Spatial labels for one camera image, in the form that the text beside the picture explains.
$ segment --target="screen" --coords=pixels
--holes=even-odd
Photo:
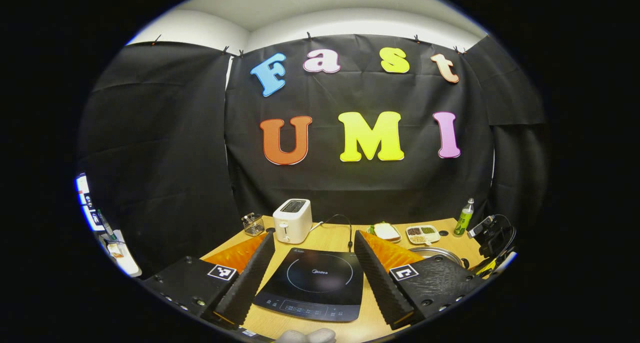
[[[87,183],[87,175],[82,172],[75,179],[75,186],[78,192],[78,201],[86,218],[86,222],[94,231],[104,231],[103,222],[100,220],[96,206],[89,195],[89,184]]]

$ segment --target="black backdrop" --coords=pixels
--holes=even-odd
[[[533,228],[549,180],[551,138],[540,93],[503,47],[487,35],[465,60],[482,87],[495,166],[487,212],[521,232]]]
[[[242,227],[223,138],[229,58],[194,44],[132,44],[89,96],[78,167],[142,277],[200,257]]]
[[[402,49],[409,62],[404,74],[384,71],[383,47]],[[307,72],[307,53],[330,49],[339,56],[336,73]],[[285,85],[268,97],[250,71],[276,53]],[[444,54],[458,83],[449,83],[431,60]],[[400,148],[404,159],[382,161],[363,155],[341,161],[345,127],[338,115],[361,113],[370,127],[384,111],[400,113]],[[455,114],[461,155],[441,158],[438,111]],[[276,165],[263,154],[263,120],[281,119],[281,149],[295,146],[289,120],[310,116],[308,153],[295,165]],[[477,211],[489,194],[493,138],[482,88],[470,65],[454,50],[400,37],[332,35],[275,44],[235,58],[226,90],[224,136],[238,208],[272,214],[286,199],[311,200],[315,222],[341,213],[353,223],[424,222],[457,217],[473,197]]]

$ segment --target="orange letter u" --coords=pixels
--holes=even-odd
[[[295,165],[307,156],[309,150],[309,125],[311,117],[301,115],[293,117],[289,121],[295,127],[295,148],[288,153],[282,151],[280,146],[280,130],[284,126],[282,119],[267,119],[260,123],[263,133],[264,156],[274,165]]]

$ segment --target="blue letter f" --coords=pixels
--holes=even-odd
[[[251,74],[255,74],[260,80],[260,83],[262,83],[262,87],[264,87],[262,92],[263,96],[269,97],[284,87],[284,79],[277,79],[275,75],[284,76],[284,67],[278,62],[282,62],[286,58],[285,54],[276,53],[271,58],[251,69]]]

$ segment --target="yellow letter m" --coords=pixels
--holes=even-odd
[[[358,162],[362,154],[358,152],[359,143],[368,160],[372,160],[382,145],[377,158],[380,161],[401,161],[405,153],[400,150],[400,136],[398,122],[400,114],[396,112],[382,112],[377,116],[373,129],[358,112],[346,112],[338,115],[338,120],[344,124],[344,153],[340,154],[343,162]]]

